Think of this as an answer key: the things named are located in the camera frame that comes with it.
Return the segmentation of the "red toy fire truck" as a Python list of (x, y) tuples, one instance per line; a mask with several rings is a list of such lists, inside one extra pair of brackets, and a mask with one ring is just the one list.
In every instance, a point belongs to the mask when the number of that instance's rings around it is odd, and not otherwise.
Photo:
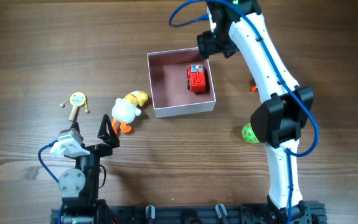
[(206, 91), (205, 68), (202, 64), (187, 66), (187, 89), (193, 93)]

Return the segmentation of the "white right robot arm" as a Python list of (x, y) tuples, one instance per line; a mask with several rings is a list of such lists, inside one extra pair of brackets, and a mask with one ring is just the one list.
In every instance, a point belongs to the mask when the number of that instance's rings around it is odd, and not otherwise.
[(287, 71), (271, 41), (256, 1), (207, 1), (210, 31), (197, 37), (202, 58), (240, 52), (258, 89), (261, 105), (251, 115), (270, 172), (269, 205), (280, 222), (301, 212), (297, 159), (318, 144), (319, 128), (310, 112), (314, 93)]

